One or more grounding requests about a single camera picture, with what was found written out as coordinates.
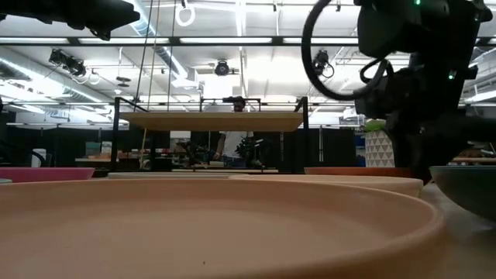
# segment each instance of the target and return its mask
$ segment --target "wooden shelf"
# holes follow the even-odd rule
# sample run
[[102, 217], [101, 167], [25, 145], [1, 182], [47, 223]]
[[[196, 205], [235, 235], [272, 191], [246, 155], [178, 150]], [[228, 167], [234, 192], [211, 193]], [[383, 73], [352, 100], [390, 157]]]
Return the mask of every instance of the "wooden shelf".
[[121, 112], [121, 119], [153, 131], [291, 132], [300, 112]]

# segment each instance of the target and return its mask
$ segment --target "air duct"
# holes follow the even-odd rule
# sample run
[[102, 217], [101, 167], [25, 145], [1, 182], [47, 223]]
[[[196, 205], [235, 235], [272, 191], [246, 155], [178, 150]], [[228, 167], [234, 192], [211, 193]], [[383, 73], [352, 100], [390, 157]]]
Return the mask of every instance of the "air duct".
[[[134, 5], [134, 9], [138, 12], [141, 17], [138, 21], [135, 21], [129, 24], [133, 30], [140, 36], [146, 36], [146, 30], [148, 29], [148, 37], [153, 38], [155, 36], [159, 36], [157, 33], [157, 27], [150, 22], [148, 15], [145, 13], [145, 6], [141, 0], [124, 0]], [[164, 46], [153, 46], [153, 51], [162, 58], [165, 64], [172, 70], [172, 74], [176, 78], [188, 78], [188, 72], [184, 69], [183, 66], [179, 64], [170, 50], [168, 50]]]
[[40, 88], [47, 90], [46, 93], [60, 91], [61, 94], [63, 93], [63, 98], [67, 96], [67, 98], [77, 102], [112, 101], [101, 93], [80, 85], [4, 46], [0, 46], [0, 61], [4, 67], [9, 67], [11, 71], [21, 72], [25, 76], [29, 76], [31, 83], [37, 83]]

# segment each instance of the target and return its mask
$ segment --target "ceiling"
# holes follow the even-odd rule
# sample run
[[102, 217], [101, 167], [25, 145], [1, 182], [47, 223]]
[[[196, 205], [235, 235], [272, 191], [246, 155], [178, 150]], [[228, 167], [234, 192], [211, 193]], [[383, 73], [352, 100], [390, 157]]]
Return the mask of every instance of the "ceiling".
[[[189, 5], [195, 9], [195, 19], [189, 26], [180, 26], [174, 19], [174, 10], [181, 9], [181, 1], [170, 0], [126, 0], [138, 1], [143, 6], [143, 14], [150, 14], [151, 25], [160, 36], [301, 36], [302, 28], [308, 12], [315, 0], [277, 0], [277, 11], [274, 11], [273, 0], [190, 0]], [[494, 5], [496, 0], [485, 1]], [[353, 6], [353, 0], [341, 0], [342, 8], [336, 11], [334, 5], [329, 6], [321, 15], [315, 27], [315, 36], [355, 36], [359, 7]], [[181, 11], [181, 19], [187, 21], [189, 11]], [[2, 36], [41, 36], [41, 37], [91, 37], [88, 30], [73, 30], [65, 24], [45, 25], [35, 19], [9, 16], [0, 24]], [[479, 36], [494, 36], [496, 21], [485, 23], [480, 28]], [[123, 26], [112, 32], [113, 37], [137, 36], [131, 26]], [[61, 49], [67, 55], [84, 60], [88, 72], [95, 74], [85, 78], [75, 78], [60, 68], [55, 72], [69, 78], [70, 83], [82, 83], [83, 86], [97, 92], [99, 99], [110, 102], [117, 94], [119, 87], [117, 76], [131, 79], [128, 88], [122, 90], [120, 96], [131, 98], [139, 93], [141, 100], [160, 102], [197, 102], [202, 87], [173, 86], [170, 81], [171, 72], [151, 47], [124, 46], [119, 69], [119, 48], [113, 46], [7, 46], [10, 50], [42, 65], [50, 71], [54, 69], [48, 62], [53, 49]], [[335, 74], [326, 81], [327, 86], [335, 90], [351, 92], [363, 86], [358, 71], [370, 61], [360, 54], [356, 47], [314, 47], [314, 52], [326, 50], [335, 66]], [[174, 46], [170, 52], [179, 64], [187, 69], [196, 70], [196, 78], [202, 84], [218, 79], [213, 72], [218, 60], [227, 60], [231, 68], [240, 69], [243, 62], [243, 81], [246, 92], [242, 90], [240, 74], [229, 75], [222, 80], [232, 87], [233, 94], [246, 97], [262, 98], [266, 102], [293, 102], [301, 96], [309, 96], [313, 102], [326, 102], [308, 82], [301, 63], [299, 46]], [[395, 70], [408, 64], [408, 55], [397, 53], [391, 57]], [[496, 62], [481, 62], [480, 76], [491, 74]], [[195, 110], [197, 105], [187, 106]], [[341, 112], [343, 107], [329, 107], [325, 111]]]

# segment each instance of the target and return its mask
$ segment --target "tabletop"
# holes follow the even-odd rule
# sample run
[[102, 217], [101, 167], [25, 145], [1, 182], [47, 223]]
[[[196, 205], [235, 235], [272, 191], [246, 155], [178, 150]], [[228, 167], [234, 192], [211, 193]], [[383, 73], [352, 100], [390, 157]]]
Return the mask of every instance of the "tabletop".
[[434, 184], [426, 185], [420, 198], [445, 213], [451, 235], [446, 278], [496, 278], [496, 223], [456, 205]]

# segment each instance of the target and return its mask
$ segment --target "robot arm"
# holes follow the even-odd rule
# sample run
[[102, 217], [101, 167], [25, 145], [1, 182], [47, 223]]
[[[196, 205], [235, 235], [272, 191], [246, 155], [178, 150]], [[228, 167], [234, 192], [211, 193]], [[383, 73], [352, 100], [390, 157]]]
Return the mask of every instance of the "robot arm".
[[[477, 66], [469, 63], [480, 24], [492, 20], [482, 0], [355, 0], [361, 6], [360, 52], [376, 60], [360, 72], [367, 85], [352, 95], [326, 88], [311, 67], [313, 27], [330, 1], [320, 0], [305, 23], [305, 71], [324, 95], [355, 100], [358, 113], [387, 120], [397, 167], [424, 177], [430, 166], [450, 162], [468, 140], [496, 140], [496, 121], [458, 110], [464, 81], [477, 75]], [[411, 56], [408, 67], [394, 72], [386, 57], [396, 51]], [[365, 78], [364, 71], [376, 63], [374, 78]]]
[[7, 15], [46, 24], [66, 22], [78, 30], [88, 27], [102, 40], [110, 40], [111, 31], [140, 19], [133, 5], [122, 0], [5, 0], [0, 4], [0, 21]]

